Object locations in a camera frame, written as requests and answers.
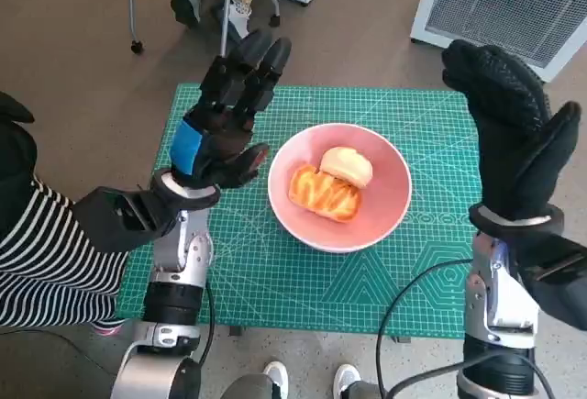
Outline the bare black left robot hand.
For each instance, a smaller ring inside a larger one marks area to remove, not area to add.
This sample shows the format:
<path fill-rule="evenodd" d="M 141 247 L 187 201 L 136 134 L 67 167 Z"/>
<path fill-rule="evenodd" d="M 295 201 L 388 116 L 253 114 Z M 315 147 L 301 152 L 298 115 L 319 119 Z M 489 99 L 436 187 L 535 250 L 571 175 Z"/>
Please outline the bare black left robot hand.
<path fill-rule="evenodd" d="M 271 103 L 291 50 L 290 39 L 274 40 L 269 30 L 257 29 L 214 59 L 198 102 L 172 141 L 172 176 L 178 183 L 237 188 L 257 175 L 269 146 L 249 144 L 255 117 Z"/>

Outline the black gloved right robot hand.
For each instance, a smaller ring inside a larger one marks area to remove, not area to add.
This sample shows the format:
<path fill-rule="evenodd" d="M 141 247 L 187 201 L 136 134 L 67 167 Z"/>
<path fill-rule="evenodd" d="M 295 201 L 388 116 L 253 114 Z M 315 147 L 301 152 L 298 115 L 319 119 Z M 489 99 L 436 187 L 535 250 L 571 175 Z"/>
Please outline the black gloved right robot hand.
<path fill-rule="evenodd" d="M 539 77 L 493 45 L 456 39 L 441 58 L 444 83 L 466 96 L 477 128 L 482 204 L 510 221 L 545 216 L 577 146 L 580 104 L 551 112 Z"/>

